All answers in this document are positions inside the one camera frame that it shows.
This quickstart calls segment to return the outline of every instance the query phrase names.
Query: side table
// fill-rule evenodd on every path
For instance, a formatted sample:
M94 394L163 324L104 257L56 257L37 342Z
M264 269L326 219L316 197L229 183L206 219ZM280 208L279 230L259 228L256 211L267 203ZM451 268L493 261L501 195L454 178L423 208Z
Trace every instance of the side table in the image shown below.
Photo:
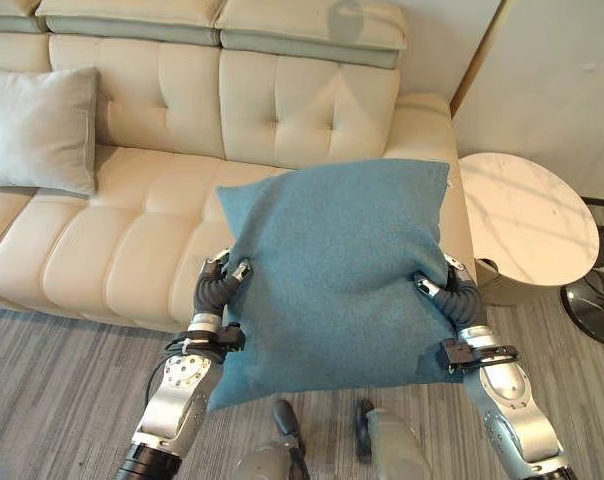
M593 267L599 238L582 199L544 167L514 155L460 161L478 285L487 303L514 305Z

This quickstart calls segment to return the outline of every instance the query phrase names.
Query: gray carpet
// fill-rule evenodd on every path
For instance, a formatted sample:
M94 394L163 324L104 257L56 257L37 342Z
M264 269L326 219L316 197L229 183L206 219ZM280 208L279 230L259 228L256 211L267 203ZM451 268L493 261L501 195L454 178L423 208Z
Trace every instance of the gray carpet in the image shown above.
M522 347L536 400L580 478L604 479L604 346L571 323L557 295L489 314L504 340ZM0 479L112 478L167 338L0 310ZM435 479L506 478L458 385L286 395L313 478L373 478L355 460L351 415L362 395L407 419ZM210 415L179 478L228 478L243 453L275 434L271 401Z

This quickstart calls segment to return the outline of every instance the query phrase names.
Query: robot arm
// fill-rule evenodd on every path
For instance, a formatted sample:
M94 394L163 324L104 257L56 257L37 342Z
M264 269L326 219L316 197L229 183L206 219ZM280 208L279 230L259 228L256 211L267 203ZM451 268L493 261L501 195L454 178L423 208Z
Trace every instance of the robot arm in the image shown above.
M229 251L206 260L194 293L195 315L167 347L160 387L148 402L116 480L167 480L195 441L226 353L242 350L239 324L222 327L224 306L251 272L244 260L226 272Z
M443 358L450 371L464 372L464 388L502 467L514 480L577 479L555 430L533 400L517 350L502 345L487 326L482 299L464 265L445 257L446 289L421 274L416 285L457 333L442 343Z

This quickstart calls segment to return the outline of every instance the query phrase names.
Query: white wall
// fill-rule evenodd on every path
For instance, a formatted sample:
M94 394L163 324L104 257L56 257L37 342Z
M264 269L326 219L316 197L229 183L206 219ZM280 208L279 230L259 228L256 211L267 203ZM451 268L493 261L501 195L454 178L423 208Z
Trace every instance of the white wall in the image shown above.
M405 8L409 23L401 92L451 100L499 0L391 1Z
M604 198L604 0L516 0L455 127L461 156L520 155Z

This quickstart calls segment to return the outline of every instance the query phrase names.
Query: cream leather sofa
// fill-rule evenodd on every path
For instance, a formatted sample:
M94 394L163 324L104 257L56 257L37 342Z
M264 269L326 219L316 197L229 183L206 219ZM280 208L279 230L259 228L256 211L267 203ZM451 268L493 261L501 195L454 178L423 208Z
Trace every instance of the cream leather sofa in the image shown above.
M0 307L179 330L233 242L217 185L365 158L451 165L441 243L473 268L448 106L398 98L401 10L358 5L0 0L0 69L101 85L98 192L0 188Z

